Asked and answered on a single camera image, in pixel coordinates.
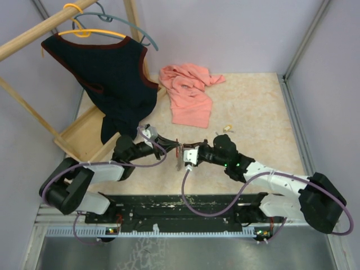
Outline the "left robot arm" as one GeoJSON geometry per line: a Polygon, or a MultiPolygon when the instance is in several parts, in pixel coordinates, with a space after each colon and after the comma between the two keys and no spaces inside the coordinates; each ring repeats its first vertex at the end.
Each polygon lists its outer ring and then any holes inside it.
{"type": "Polygon", "coordinates": [[[95,163],[80,163],[72,157],[64,159],[41,185],[39,196],[43,201],[68,215],[75,211],[96,213],[105,223],[116,219],[117,209],[103,194],[87,192],[92,182],[124,181],[136,167],[150,168],[161,164],[167,153],[177,148],[179,142],[160,135],[134,143],[130,136],[116,140],[112,159],[95,163]]]}

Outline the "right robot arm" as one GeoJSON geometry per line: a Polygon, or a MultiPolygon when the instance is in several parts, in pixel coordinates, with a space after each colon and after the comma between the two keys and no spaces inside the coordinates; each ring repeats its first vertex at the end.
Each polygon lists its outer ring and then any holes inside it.
{"type": "Polygon", "coordinates": [[[271,190],[251,209],[252,218],[265,222],[269,217],[284,217],[307,222],[315,230],[333,234],[346,209],[346,200],[322,173],[291,175],[270,168],[238,152],[226,134],[218,135],[210,146],[207,140],[182,145],[188,172],[206,162],[224,167],[230,179],[271,190]]]}

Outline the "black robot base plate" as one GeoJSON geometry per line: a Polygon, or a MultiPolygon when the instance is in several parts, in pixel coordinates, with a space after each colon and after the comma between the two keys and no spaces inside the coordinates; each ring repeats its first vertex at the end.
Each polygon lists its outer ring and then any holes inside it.
{"type": "Polygon", "coordinates": [[[217,217],[202,217],[184,204],[181,195],[111,195],[105,214],[87,213],[86,224],[119,224],[122,232],[214,233],[241,232],[256,223],[281,223],[282,217],[267,217],[260,209],[260,194],[241,195],[230,210],[217,217]]]}

